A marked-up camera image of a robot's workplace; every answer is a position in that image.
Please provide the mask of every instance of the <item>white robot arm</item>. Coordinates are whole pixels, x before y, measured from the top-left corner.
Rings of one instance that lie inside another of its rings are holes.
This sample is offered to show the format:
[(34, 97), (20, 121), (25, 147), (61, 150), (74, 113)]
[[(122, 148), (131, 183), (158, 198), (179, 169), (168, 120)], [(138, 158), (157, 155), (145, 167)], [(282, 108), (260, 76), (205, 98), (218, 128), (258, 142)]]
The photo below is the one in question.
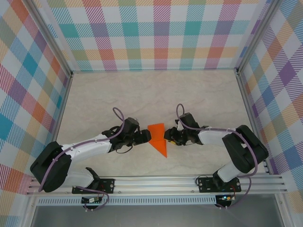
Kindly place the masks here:
[(61, 186), (80, 186), (95, 190), (99, 185), (98, 175), (70, 172), (70, 166), (95, 155), (106, 154), (122, 146), (133, 147), (151, 140), (148, 130), (140, 130), (139, 123), (127, 118), (121, 126), (115, 126), (100, 135), (76, 144), (60, 146), (56, 141), (49, 143), (30, 167), (37, 181), (39, 191), (52, 192)]
[(241, 125), (236, 129), (212, 130), (209, 126), (199, 127), (190, 113), (178, 116), (175, 122), (178, 127), (165, 131), (164, 138), (177, 146), (184, 146), (190, 140), (199, 145), (215, 144), (226, 147), (232, 161), (213, 174), (213, 185), (218, 191), (230, 185), (237, 176), (247, 174), (256, 166), (256, 163), (259, 164), (268, 157), (265, 146), (246, 125)]

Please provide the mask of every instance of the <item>gray floor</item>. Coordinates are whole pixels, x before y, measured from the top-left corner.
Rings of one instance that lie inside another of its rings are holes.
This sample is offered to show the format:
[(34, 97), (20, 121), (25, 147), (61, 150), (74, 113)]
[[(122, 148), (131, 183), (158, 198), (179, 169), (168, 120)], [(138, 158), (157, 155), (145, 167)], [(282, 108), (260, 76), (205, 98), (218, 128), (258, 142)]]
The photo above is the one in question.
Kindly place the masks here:
[[(175, 126), (178, 103), (183, 103), (201, 126), (250, 124), (232, 70), (76, 74), (57, 141), (79, 142), (120, 125), (112, 112), (114, 106), (126, 117), (137, 118), (141, 129), (156, 123), (165, 123), (168, 129)], [(89, 166), (103, 176), (212, 174), (230, 161), (225, 148), (215, 145), (177, 147), (168, 143), (167, 151), (165, 158), (147, 143), (126, 154), (88, 158), (73, 168)]]
[(37, 207), (32, 227), (282, 227), (274, 195), (249, 195), (238, 207), (214, 205)]

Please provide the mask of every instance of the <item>plaid wallpaper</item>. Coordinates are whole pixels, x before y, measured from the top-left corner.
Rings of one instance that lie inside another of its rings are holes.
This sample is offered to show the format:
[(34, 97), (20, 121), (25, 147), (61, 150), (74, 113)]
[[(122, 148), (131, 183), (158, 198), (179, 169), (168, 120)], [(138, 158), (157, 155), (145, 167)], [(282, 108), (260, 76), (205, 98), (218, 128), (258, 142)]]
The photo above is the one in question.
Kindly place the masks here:
[(234, 68), (266, 0), (35, 2), (70, 66), (92, 71)]
[(21, 0), (0, 0), (0, 31), (0, 227), (14, 227), (68, 77)]
[(269, 7), (271, 1), (272, 1), (272, 0), (267, 0), (267, 1), (266, 1), (265, 5), (264, 5), (264, 7), (263, 7), (263, 9), (262, 9), (262, 11), (261, 11), (261, 13), (260, 13), (260, 15), (259, 15), (257, 21), (256, 21), (256, 23), (255, 23), (255, 25), (254, 25), (254, 27), (253, 27), (253, 29), (252, 29), (252, 31), (251, 31), (251, 33), (250, 33), (250, 35), (249, 35), (247, 41), (246, 41), (246, 43), (245, 43), (245, 46), (244, 46), (244, 48), (243, 48), (243, 50), (242, 50), (242, 52), (241, 52), (241, 54), (240, 54), (240, 57), (239, 57), (239, 59), (237, 60), (237, 63), (236, 63), (236, 66), (235, 66), (236, 68), (239, 67), (239, 65), (240, 65), (240, 63), (241, 63), (241, 61), (242, 61), (242, 59), (243, 59), (243, 56), (244, 56), (244, 54), (245, 54), (246, 51), (247, 51), (247, 48), (249, 47), (249, 45), (250, 45), (250, 43), (251, 43), (253, 37), (255, 36), (255, 33), (256, 33), (257, 29), (259, 28), (259, 26), (260, 26), (260, 24), (261, 24), (261, 22), (262, 22), (264, 16), (266, 15), (266, 12), (267, 12), (267, 10), (268, 10), (268, 7)]
[(284, 0), (242, 74), (275, 174), (303, 223), (303, 0)]

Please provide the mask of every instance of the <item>marble surface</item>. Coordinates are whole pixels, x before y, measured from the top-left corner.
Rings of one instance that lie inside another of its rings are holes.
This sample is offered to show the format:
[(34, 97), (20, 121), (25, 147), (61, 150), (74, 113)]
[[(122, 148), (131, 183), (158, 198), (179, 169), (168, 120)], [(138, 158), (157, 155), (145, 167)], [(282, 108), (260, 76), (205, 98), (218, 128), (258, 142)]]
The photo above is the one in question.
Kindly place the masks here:
[[(137, 118), (141, 129), (157, 123), (168, 129), (175, 126), (178, 103), (183, 103), (200, 126), (250, 125), (232, 70), (75, 74), (57, 141), (80, 142), (120, 125), (112, 112), (115, 106), (125, 117)], [(126, 154), (111, 152), (88, 158), (73, 169), (89, 166), (102, 176), (212, 174), (230, 161), (226, 149), (216, 145), (177, 147), (167, 143), (167, 151), (165, 158), (147, 143)]]

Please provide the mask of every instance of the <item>orange object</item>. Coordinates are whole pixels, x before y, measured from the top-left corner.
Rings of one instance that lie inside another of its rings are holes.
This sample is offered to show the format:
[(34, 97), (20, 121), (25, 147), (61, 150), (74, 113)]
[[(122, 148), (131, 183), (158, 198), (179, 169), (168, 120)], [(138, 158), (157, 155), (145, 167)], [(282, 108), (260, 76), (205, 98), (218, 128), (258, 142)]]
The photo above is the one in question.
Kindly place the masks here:
[(147, 126), (147, 129), (151, 133), (151, 140), (149, 143), (156, 148), (163, 156), (167, 157), (166, 140), (164, 137), (164, 123), (152, 124)]

